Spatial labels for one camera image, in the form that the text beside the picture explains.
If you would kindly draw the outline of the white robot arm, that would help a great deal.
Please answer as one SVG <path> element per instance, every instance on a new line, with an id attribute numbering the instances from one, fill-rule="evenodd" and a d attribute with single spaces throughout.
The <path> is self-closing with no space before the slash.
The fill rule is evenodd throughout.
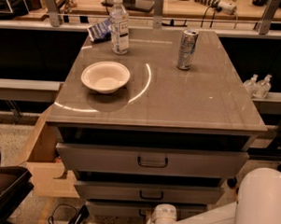
<path id="1" fill-rule="evenodd" d="M 235 202 L 183 220 L 171 204 L 160 204 L 146 224 L 281 224 L 281 173 L 254 169 L 243 178 Z"/>

